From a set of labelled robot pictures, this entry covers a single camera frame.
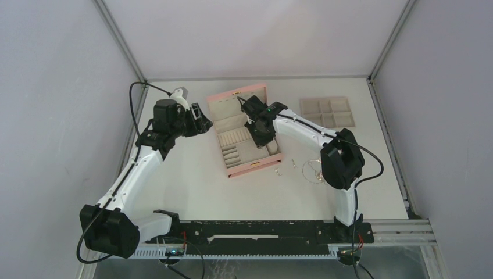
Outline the pink jewelry box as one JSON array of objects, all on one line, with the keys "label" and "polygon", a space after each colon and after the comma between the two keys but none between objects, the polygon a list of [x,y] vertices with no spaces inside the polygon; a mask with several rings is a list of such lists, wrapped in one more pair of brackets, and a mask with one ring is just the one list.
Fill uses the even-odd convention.
[{"label": "pink jewelry box", "polygon": [[283,159],[279,146],[274,155],[269,154],[266,146],[257,148],[245,127],[248,117],[241,111],[240,100],[237,98],[249,99],[252,96],[265,103],[267,85],[254,84],[206,98],[229,178],[280,164]]}]

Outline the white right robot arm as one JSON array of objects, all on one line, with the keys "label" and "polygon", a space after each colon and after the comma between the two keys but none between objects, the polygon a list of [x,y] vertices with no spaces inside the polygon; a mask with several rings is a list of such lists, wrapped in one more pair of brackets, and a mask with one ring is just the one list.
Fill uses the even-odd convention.
[{"label": "white right robot arm", "polygon": [[279,102],[268,106],[256,96],[238,100],[247,115],[245,126],[258,148],[282,134],[319,154],[322,176],[335,189],[337,237],[344,242],[357,237],[359,227],[355,222],[360,214],[355,187],[365,160],[354,134],[346,128],[334,131],[314,124]]}]

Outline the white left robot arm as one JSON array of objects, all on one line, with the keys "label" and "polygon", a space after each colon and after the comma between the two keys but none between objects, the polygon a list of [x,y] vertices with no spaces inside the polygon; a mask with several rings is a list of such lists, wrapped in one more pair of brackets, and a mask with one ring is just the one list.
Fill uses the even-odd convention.
[{"label": "white left robot arm", "polygon": [[83,232],[76,248],[80,262],[93,263],[82,258],[82,246],[104,253],[106,258],[127,259],[142,242],[158,236],[175,242],[181,237],[177,213],[154,210],[139,219],[129,216],[143,187],[174,148],[176,139],[207,133],[212,126],[198,103],[189,105],[179,97],[156,101],[153,118],[138,136],[134,153],[123,171],[95,205],[84,205],[80,211]]}]

